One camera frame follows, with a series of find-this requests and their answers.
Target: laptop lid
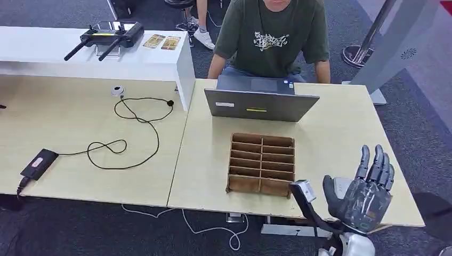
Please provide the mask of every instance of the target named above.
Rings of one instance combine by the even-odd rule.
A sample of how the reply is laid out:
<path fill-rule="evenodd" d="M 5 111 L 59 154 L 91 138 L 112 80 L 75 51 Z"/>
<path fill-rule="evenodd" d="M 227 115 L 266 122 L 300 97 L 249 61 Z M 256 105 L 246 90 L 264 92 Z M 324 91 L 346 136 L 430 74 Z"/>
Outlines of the laptop lid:
<path fill-rule="evenodd" d="M 298 122 L 317 96 L 204 89 L 212 116 Z"/>
<path fill-rule="evenodd" d="M 218 90 L 295 94 L 293 81 L 283 78 L 218 76 Z"/>

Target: shoe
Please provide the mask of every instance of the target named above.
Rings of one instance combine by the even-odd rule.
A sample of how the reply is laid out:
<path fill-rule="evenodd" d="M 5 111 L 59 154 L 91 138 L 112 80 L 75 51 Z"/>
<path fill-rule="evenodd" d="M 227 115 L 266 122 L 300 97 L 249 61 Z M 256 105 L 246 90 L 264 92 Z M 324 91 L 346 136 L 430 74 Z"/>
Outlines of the shoe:
<path fill-rule="evenodd" d="M 194 23 L 194 24 L 196 24 L 196 25 L 199 25 L 199 20 L 196 19 L 196 18 L 193 17 L 193 16 L 187 18 L 187 22 L 188 22 L 188 23 Z"/>
<path fill-rule="evenodd" d="M 213 48 L 215 48 L 209 32 L 201 33 L 201 31 L 197 29 L 194 36 L 196 39 L 198 39 L 198 41 L 200 41 L 202 44 L 204 44 L 205 47 L 209 48 L 210 50 L 213 50 Z"/>

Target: cardboard compartment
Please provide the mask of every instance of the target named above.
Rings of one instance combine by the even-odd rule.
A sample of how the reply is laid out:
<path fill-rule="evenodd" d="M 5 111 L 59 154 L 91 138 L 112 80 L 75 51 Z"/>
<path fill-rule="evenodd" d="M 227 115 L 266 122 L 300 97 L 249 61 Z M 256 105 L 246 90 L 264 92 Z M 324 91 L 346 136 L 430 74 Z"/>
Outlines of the cardboard compartment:
<path fill-rule="evenodd" d="M 294 156 L 282 154 L 262 154 L 262 161 L 276 162 L 276 163 L 294 163 Z"/>
<path fill-rule="evenodd" d="M 229 160 L 229 166 L 248 167 L 248 168 L 260 169 L 261 168 L 261 162 L 260 161 L 255 161 L 255 160 L 249 160 L 249 159 L 231 158 Z"/>
<path fill-rule="evenodd" d="M 261 179 L 261 193 L 290 198 L 290 181 Z"/>
<path fill-rule="evenodd" d="M 229 167 L 229 174 L 259 177 L 261 174 L 261 170 L 247 167 L 231 166 Z"/>
<path fill-rule="evenodd" d="M 291 172 L 283 172 L 283 171 L 271 171 L 271 170 L 264 170 L 261 171 L 261 177 L 262 178 L 272 178 L 272 179 L 278 179 L 278 180 L 287 180 L 287 181 L 294 181 L 294 173 Z"/>
<path fill-rule="evenodd" d="M 233 190 L 239 192 L 259 192 L 260 178 L 246 177 L 230 174 L 228 177 L 228 187 L 226 191 Z"/>
<path fill-rule="evenodd" d="M 231 157 L 233 158 L 242 158 L 242 159 L 251 159 L 251 160 L 261 160 L 261 154 L 259 153 L 253 153 L 253 152 L 246 152 L 246 151 L 240 151 L 240 150 L 231 150 Z"/>
<path fill-rule="evenodd" d="M 261 153 L 262 147 L 260 145 L 253 145 L 248 143 L 241 142 L 233 142 L 231 145 L 232 150 L 246 151 L 246 152 L 254 152 Z"/>
<path fill-rule="evenodd" d="M 295 149 L 285 147 L 263 146 L 262 153 L 294 155 Z"/>
<path fill-rule="evenodd" d="M 284 172 L 294 172 L 294 165 L 286 164 L 286 163 L 262 162 L 262 169 L 274 170 L 274 171 L 284 171 Z"/>
<path fill-rule="evenodd" d="M 264 193 L 290 198 L 295 178 L 292 138 L 234 133 L 226 192 Z"/>
<path fill-rule="evenodd" d="M 232 135 L 232 141 L 262 145 L 262 136 L 254 134 L 234 133 Z"/>
<path fill-rule="evenodd" d="M 263 145 L 276 147 L 294 147 L 294 139 L 285 137 L 265 136 L 263 138 Z"/>

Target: white desk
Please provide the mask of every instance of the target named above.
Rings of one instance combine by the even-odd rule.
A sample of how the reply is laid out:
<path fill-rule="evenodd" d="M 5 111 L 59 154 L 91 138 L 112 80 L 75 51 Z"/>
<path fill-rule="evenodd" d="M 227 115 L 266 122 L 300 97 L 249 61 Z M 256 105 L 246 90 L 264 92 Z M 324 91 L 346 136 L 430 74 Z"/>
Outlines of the white desk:
<path fill-rule="evenodd" d="M 15 194 L 20 172 L 46 148 L 57 153 L 86 150 L 93 141 L 125 139 L 126 152 L 113 155 L 108 149 L 91 153 L 101 166 L 139 163 L 157 146 L 148 124 L 121 119 L 114 113 L 119 98 L 110 95 L 113 86 L 126 88 L 130 98 L 157 97 L 173 100 L 173 112 L 153 122 L 160 137 L 158 153 L 129 170 L 101 170 L 86 154 L 59 156 L 44 175 L 31 182 L 23 195 L 88 201 L 166 206 L 179 153 L 187 112 L 174 92 L 174 82 L 113 79 L 0 77 L 0 193 Z M 170 107 L 161 101 L 128 101 L 144 119 L 160 118 Z M 132 116 L 118 106 L 123 116 Z M 121 150 L 122 144 L 113 145 Z"/>
<path fill-rule="evenodd" d="M 185 31 L 147 30 L 140 42 L 123 49 L 121 56 L 99 61 L 95 46 L 83 47 L 69 61 L 63 58 L 87 29 L 0 27 L 0 75 L 104 78 L 142 81 L 172 81 L 180 92 L 182 106 L 190 106 L 195 72 Z M 152 34 L 181 37 L 174 51 L 143 47 Z"/>
<path fill-rule="evenodd" d="M 361 146 L 369 145 L 373 156 L 373 148 L 381 144 L 395 168 L 393 200 L 382 224 L 424 226 L 364 86 L 296 84 L 297 94 L 320 100 L 299 123 L 284 123 L 212 117 L 203 89 L 215 83 L 196 81 L 168 207 L 302 218 L 293 197 L 225 192 L 231 134 L 256 133 L 295 138 L 295 179 L 311 181 L 317 195 L 313 206 L 324 219 L 330 218 L 324 175 L 353 178 Z"/>

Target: man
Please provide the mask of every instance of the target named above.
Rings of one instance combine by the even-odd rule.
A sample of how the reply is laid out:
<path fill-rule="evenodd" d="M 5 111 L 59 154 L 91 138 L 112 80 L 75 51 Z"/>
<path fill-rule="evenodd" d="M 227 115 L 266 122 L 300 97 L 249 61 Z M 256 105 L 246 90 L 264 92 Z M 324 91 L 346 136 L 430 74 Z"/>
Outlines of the man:
<path fill-rule="evenodd" d="M 189 22 L 193 22 L 198 25 L 198 29 L 195 31 L 194 36 L 198 41 L 204 44 L 205 47 L 213 50 L 215 45 L 212 43 L 211 36 L 207 31 L 206 18 L 207 18 L 207 0 L 197 0 L 196 9 L 198 10 L 198 18 L 190 17 Z"/>
<path fill-rule="evenodd" d="M 318 83 L 330 83 L 323 0 L 232 0 L 216 41 L 208 78 L 285 77 L 304 82 L 294 61 L 314 63 Z M 227 66 L 226 59 L 232 66 Z"/>

